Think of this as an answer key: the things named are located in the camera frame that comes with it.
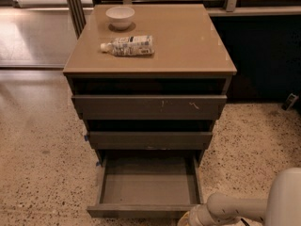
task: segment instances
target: gray drawer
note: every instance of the gray drawer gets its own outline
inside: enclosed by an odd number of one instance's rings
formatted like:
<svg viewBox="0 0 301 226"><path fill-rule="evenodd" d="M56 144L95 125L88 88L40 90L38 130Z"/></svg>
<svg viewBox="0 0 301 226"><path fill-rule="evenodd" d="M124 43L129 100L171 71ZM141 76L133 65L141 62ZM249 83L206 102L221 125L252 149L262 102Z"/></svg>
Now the gray drawer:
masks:
<svg viewBox="0 0 301 226"><path fill-rule="evenodd" d="M93 149L205 150L211 132L89 132Z"/></svg>
<svg viewBox="0 0 301 226"><path fill-rule="evenodd" d="M107 155L101 168L93 218L180 218L202 203L195 157L179 151L150 156L131 151Z"/></svg>
<svg viewBox="0 0 301 226"><path fill-rule="evenodd" d="M72 100L84 120L217 120L227 96L76 95Z"/></svg>

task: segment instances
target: brown tabletop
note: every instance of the brown tabletop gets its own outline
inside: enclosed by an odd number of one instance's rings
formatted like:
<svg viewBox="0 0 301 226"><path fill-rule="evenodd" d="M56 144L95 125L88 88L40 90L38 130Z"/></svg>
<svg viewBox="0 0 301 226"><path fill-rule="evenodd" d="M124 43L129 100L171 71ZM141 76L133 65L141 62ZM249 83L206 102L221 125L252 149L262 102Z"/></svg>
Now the brown tabletop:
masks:
<svg viewBox="0 0 301 226"><path fill-rule="evenodd" d="M233 75L236 69L203 5L130 5L133 24L115 30L105 12L94 8L66 66L69 73L194 73ZM117 37L153 35L153 56L116 57L100 51Z"/></svg>

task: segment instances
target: floor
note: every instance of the floor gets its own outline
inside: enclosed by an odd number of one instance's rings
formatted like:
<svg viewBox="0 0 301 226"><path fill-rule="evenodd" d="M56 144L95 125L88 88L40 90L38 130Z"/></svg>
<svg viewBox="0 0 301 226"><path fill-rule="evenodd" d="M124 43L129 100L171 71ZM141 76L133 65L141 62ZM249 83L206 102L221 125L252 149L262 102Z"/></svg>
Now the floor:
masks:
<svg viewBox="0 0 301 226"><path fill-rule="evenodd" d="M2 68L62 68L76 43L71 16L64 8L0 8L0 38Z"/></svg>
<svg viewBox="0 0 301 226"><path fill-rule="evenodd" d="M0 81L2 226L172 225L167 219L91 219L86 207L95 203L99 166L62 72L2 70ZM227 104L199 167L204 200L215 191L267 198L278 172L301 167L300 141L295 109Z"/></svg>

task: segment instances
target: white bottle cap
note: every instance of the white bottle cap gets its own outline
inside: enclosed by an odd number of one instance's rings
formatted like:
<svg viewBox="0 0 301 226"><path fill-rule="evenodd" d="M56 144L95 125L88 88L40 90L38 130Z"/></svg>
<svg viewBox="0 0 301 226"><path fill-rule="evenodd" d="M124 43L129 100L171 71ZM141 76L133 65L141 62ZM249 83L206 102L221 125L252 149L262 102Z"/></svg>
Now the white bottle cap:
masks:
<svg viewBox="0 0 301 226"><path fill-rule="evenodd" d="M111 46L109 43L102 43L101 44L101 51L102 52L109 52Z"/></svg>

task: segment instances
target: cable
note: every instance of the cable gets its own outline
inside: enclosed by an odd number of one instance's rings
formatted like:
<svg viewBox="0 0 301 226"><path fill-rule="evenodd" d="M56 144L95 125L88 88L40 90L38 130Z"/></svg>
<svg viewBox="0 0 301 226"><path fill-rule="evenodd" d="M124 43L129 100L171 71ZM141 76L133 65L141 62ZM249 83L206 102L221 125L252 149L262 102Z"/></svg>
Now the cable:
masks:
<svg viewBox="0 0 301 226"><path fill-rule="evenodd" d="M245 226L250 226L243 218L241 219L241 221L244 223Z"/></svg>

